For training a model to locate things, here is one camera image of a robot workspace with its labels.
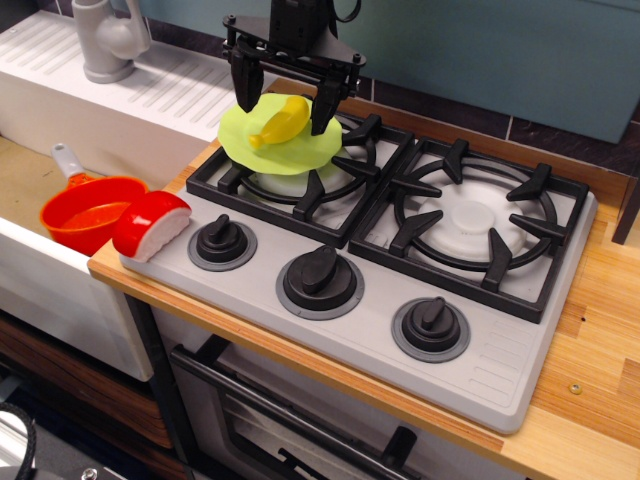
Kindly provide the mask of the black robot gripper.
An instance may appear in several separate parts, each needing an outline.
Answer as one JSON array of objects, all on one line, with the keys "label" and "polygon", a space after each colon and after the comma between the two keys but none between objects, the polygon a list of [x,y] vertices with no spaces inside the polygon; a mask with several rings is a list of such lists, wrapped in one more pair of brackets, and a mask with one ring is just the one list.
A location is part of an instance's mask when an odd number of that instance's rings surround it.
[{"label": "black robot gripper", "polygon": [[317,88],[312,102],[311,135],[326,131],[346,97],[356,95],[364,54],[338,39],[337,26],[359,14],[361,3],[346,18],[332,1],[272,1],[267,17],[229,14],[225,57],[238,105],[251,112],[257,105],[266,70]]}]

